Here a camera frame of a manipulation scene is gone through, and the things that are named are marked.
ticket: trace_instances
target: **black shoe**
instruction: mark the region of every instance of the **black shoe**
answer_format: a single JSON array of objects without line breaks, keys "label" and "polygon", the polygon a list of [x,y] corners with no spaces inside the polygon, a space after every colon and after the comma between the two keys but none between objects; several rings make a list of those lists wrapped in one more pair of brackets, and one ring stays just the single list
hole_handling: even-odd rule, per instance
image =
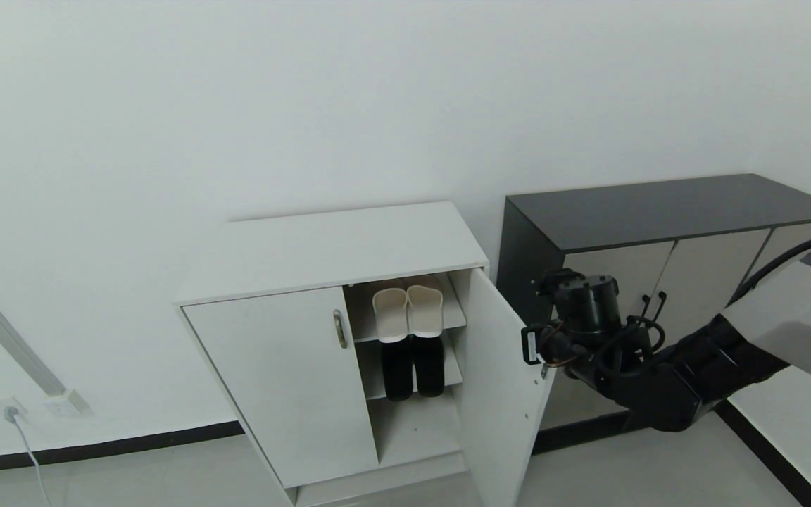
[{"label": "black shoe", "polygon": [[380,367],[384,373],[384,389],[390,401],[408,400],[412,395],[412,354],[406,337],[392,344],[380,344]]},{"label": "black shoe", "polygon": [[444,343],[437,338],[412,337],[412,361],[418,394],[434,398],[444,393]]}]

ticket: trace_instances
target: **white slipper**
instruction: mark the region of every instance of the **white slipper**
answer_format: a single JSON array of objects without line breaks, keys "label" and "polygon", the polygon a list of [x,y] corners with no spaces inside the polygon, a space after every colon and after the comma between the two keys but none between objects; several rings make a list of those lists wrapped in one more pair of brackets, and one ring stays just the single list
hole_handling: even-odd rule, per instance
[{"label": "white slipper", "polygon": [[406,279],[408,330],[419,338],[437,338],[444,331],[444,293],[431,275]]},{"label": "white slipper", "polygon": [[408,318],[406,304],[408,295],[402,289],[400,280],[383,280],[370,285],[375,291],[371,298],[374,307],[374,324],[377,327],[377,339],[385,344],[392,344],[408,336]]}]

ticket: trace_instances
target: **white shoe cabinet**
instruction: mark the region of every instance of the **white shoe cabinet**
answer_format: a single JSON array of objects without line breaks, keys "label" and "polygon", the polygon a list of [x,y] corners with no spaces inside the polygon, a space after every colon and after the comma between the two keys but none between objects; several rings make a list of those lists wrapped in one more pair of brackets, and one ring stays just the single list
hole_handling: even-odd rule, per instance
[{"label": "white shoe cabinet", "polygon": [[[554,375],[521,356],[521,318],[448,202],[227,224],[177,313],[286,494],[340,501],[470,471],[488,507],[515,505]],[[384,394],[364,283],[434,274],[444,288],[444,395]]]}]

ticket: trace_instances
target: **black countertop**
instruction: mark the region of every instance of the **black countertop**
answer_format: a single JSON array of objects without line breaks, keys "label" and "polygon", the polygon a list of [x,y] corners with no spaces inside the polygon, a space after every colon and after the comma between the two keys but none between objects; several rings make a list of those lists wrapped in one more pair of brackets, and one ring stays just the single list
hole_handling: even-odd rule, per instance
[{"label": "black countertop", "polygon": [[560,250],[811,222],[811,196],[756,174],[508,196]]}]

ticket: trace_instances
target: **metal pole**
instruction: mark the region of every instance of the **metal pole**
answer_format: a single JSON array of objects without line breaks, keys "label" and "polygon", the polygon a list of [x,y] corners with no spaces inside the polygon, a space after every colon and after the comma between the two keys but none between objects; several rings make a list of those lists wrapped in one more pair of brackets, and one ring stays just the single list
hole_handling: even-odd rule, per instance
[{"label": "metal pole", "polygon": [[45,394],[58,396],[64,394],[65,386],[58,381],[45,363],[36,356],[36,353],[23,341],[17,330],[9,323],[5,315],[0,311],[0,344],[7,353],[27,372],[27,375],[39,385]]}]

